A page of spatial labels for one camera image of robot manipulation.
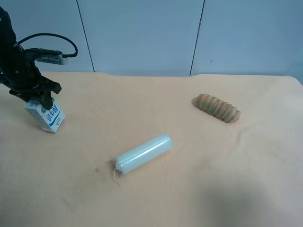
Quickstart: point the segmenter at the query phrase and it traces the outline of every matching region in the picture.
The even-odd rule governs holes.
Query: white wall
[[[302,0],[205,0],[192,74],[296,74],[303,81]]]
[[[78,0],[95,71],[188,76],[203,0]]]
[[[36,62],[40,71],[93,71],[76,0],[1,0],[0,6],[9,13],[17,41],[35,33],[56,33],[77,45],[78,56],[67,65]],[[70,43],[56,37],[36,37],[22,46],[74,53]]]

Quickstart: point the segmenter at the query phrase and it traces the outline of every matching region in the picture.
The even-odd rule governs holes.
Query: table surface
[[[0,226],[303,223],[303,87],[296,79],[43,75],[62,86],[55,97],[66,119],[55,134],[0,86]],[[240,119],[228,124],[197,109],[200,93],[232,103]],[[173,149],[121,176],[120,187],[112,160],[162,133]]]

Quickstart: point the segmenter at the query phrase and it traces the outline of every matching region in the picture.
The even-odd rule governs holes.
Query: string
[[[115,179],[115,181],[118,183],[118,185],[121,187],[120,182],[116,179],[116,168],[115,168],[115,170],[114,170],[114,179]]]

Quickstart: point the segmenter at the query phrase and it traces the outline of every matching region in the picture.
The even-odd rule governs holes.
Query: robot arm
[[[76,45],[64,36],[49,33],[32,35],[17,43],[9,15],[1,7],[0,34],[0,83],[11,89],[10,94],[21,98],[25,102],[30,99],[36,100],[49,110],[53,106],[51,92],[58,94],[61,91],[61,86],[59,83],[43,77],[35,65],[35,60],[64,64],[67,57],[77,56]],[[76,53],[64,55],[60,51],[37,48],[24,50],[21,47],[21,42],[40,35],[64,38],[72,43]]]

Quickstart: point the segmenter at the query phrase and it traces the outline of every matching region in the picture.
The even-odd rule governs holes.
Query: small white carton
[[[29,100],[25,103],[24,108],[28,111],[40,124],[44,131],[56,132],[63,122],[65,115],[53,99],[53,106],[50,110],[46,110],[38,101]]]

